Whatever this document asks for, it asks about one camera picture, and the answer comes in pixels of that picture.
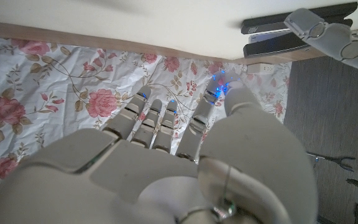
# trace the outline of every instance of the robot finger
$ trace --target robot finger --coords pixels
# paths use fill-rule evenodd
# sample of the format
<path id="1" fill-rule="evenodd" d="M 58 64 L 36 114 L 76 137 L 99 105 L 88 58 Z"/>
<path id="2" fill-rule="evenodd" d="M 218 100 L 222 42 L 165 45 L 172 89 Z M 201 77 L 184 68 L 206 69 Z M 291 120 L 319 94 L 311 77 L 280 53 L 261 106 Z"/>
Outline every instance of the robot finger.
<path id="1" fill-rule="evenodd" d="M 256 106 L 261 108 L 258 100 L 247 87 L 244 86 L 242 88 L 230 89 L 230 94 L 227 94 L 224 99 L 224 110 L 226 112 L 226 116 L 230 116 L 233 112 L 235 112 L 235 110 L 247 106 Z"/>
<path id="2" fill-rule="evenodd" d="M 185 129 L 182 140 L 175 155 L 196 161 L 200 149 L 203 133 L 215 102 L 219 99 L 223 88 L 223 73 L 217 72 L 212 76 L 204 95 L 197 105 L 188 126 Z"/>
<path id="3" fill-rule="evenodd" d="M 127 139 L 150 94 L 150 87 L 143 86 L 103 131 L 110 131 L 122 139 Z"/>
<path id="4" fill-rule="evenodd" d="M 175 122 L 175 115 L 177 113 L 177 107 L 178 103 L 175 100 L 171 100 L 168 103 L 167 110 L 162 118 L 161 128 L 155 137 L 152 149 L 171 153 L 173 126 Z"/>
<path id="5" fill-rule="evenodd" d="M 147 149 L 150 148 L 161 107 L 161 100 L 153 101 L 146 118 L 143 120 L 140 128 L 136 131 L 134 137 L 132 138 L 132 143 L 139 144 Z"/>
<path id="6" fill-rule="evenodd" d="M 223 86 L 221 86 L 224 95 L 227 95 L 227 93 L 229 93 L 232 89 L 242 87 L 244 87 L 244 83 L 242 82 L 240 76 L 235 72 L 226 72 L 224 74 Z"/>

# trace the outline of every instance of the floral bedsheet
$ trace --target floral bedsheet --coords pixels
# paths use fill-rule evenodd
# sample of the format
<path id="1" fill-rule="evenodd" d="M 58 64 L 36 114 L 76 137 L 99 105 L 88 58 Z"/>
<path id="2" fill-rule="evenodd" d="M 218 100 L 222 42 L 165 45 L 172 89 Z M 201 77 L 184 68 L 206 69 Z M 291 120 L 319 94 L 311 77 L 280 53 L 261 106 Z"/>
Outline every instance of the floral bedsheet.
<path id="1" fill-rule="evenodd" d="M 246 65 L 233 63 L 0 39 L 0 183 L 39 149 L 78 129 L 99 128 L 144 85 L 152 94 L 135 129 L 157 96 L 165 105 L 177 100 L 174 153 L 211 74 L 218 70 L 234 70 L 264 110 L 283 121 L 290 63 L 261 76 L 246 74 Z M 215 104 L 204 137 L 226 116 L 223 103 L 220 98 Z"/>

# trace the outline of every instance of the robotic arm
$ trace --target robotic arm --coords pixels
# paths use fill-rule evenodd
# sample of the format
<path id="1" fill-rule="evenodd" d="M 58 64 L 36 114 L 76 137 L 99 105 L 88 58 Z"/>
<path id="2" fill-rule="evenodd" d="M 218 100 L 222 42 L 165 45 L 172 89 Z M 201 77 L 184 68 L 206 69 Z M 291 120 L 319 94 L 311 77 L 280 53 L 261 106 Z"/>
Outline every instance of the robotic arm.
<path id="1" fill-rule="evenodd" d="M 222 93 L 227 118 L 200 148 Z M 79 130 L 19 166 L 0 186 L 0 223 L 314 223 L 305 150 L 236 74 L 213 75 L 175 155 L 173 100 L 153 144 L 160 100 L 126 140 L 149 95 L 143 86 L 102 131 Z"/>
<path id="2" fill-rule="evenodd" d="M 358 68 L 358 31 L 344 24 L 328 24 L 307 9 L 291 13 L 284 24 L 322 53 Z"/>

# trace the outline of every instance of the gray floor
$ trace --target gray floor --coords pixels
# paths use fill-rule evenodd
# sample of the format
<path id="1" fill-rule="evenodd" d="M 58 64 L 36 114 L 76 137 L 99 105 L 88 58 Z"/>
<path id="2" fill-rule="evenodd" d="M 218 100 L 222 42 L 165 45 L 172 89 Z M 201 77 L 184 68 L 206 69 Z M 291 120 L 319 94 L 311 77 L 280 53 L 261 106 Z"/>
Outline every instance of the gray floor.
<path id="1" fill-rule="evenodd" d="M 358 70 L 329 57 L 293 62 L 284 120 L 307 151 L 354 156 L 354 173 L 328 161 L 315 162 L 319 214 L 337 224 L 354 223 L 358 188 Z"/>

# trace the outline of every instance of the white wall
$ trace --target white wall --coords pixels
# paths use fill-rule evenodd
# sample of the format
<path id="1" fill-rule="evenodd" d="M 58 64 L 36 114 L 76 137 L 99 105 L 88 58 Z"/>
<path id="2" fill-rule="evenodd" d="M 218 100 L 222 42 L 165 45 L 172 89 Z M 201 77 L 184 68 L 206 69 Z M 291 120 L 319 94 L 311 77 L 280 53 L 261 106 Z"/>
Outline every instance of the white wall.
<path id="1" fill-rule="evenodd" d="M 244 19 L 352 1 L 0 0 L 0 22 L 237 59 L 248 39 Z M 358 28 L 358 10 L 350 18 Z"/>

